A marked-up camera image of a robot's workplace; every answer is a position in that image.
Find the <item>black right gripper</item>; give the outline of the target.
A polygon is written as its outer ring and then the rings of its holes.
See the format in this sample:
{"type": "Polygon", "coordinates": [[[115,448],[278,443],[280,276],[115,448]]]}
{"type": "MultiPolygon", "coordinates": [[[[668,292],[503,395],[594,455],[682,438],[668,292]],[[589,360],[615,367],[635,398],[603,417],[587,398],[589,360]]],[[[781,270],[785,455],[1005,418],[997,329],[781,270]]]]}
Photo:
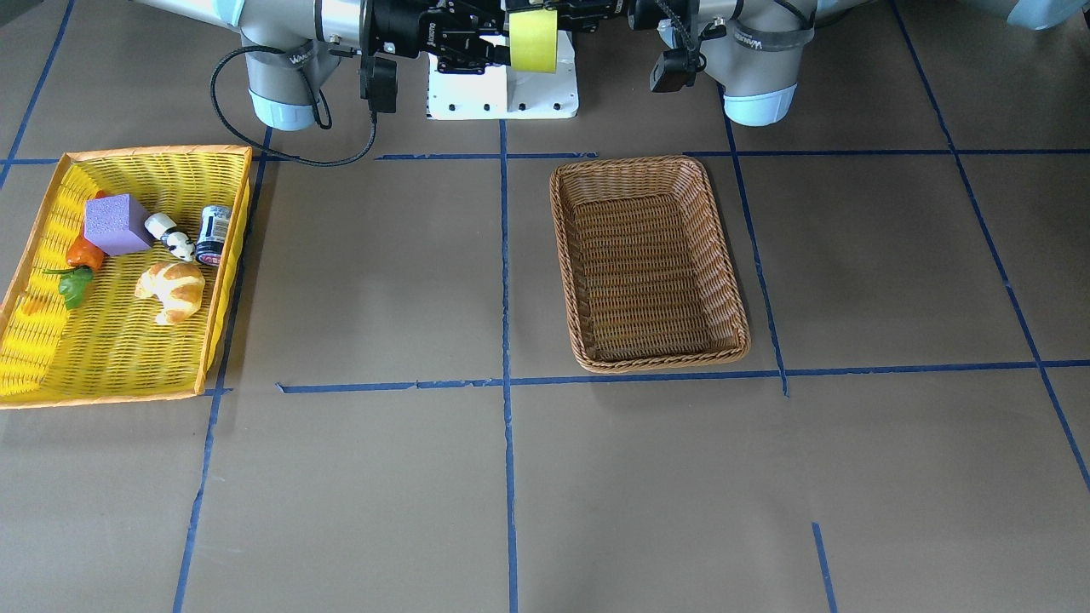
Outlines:
{"type": "Polygon", "coordinates": [[[416,58],[436,55],[439,72],[485,72],[487,67],[511,67],[507,46],[479,35],[450,34],[467,15],[460,1],[366,1],[366,55],[416,58]]]}

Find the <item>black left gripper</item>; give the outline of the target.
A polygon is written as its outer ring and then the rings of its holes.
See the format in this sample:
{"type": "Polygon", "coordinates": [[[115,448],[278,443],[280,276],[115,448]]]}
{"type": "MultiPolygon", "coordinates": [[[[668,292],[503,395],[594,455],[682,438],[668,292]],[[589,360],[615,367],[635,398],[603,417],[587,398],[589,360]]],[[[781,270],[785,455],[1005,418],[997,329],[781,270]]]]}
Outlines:
{"type": "Polygon", "coordinates": [[[631,1],[556,1],[555,12],[560,31],[596,32],[602,20],[627,14],[631,1]]]}

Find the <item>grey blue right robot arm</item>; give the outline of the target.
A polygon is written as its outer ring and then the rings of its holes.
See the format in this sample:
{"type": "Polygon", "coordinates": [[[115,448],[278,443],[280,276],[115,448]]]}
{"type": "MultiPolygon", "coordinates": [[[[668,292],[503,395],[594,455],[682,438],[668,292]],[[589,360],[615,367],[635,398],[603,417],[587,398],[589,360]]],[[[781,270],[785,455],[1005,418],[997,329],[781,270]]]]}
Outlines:
{"type": "Polygon", "coordinates": [[[324,81],[359,57],[370,112],[393,113],[397,59],[432,55],[443,71],[480,75],[507,67],[499,1],[156,1],[153,7],[233,31],[244,47],[255,113],[275,129],[310,125],[324,81]]]}

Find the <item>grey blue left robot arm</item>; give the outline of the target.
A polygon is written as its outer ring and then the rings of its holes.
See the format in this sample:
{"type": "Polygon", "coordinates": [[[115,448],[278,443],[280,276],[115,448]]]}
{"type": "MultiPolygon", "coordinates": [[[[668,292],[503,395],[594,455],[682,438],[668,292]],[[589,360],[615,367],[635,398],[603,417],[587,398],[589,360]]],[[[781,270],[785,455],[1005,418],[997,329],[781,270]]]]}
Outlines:
{"type": "Polygon", "coordinates": [[[655,27],[668,46],[651,89],[676,92],[703,72],[720,85],[728,119],[779,122],[794,104],[806,45],[860,1],[626,1],[632,31],[655,27]]]}

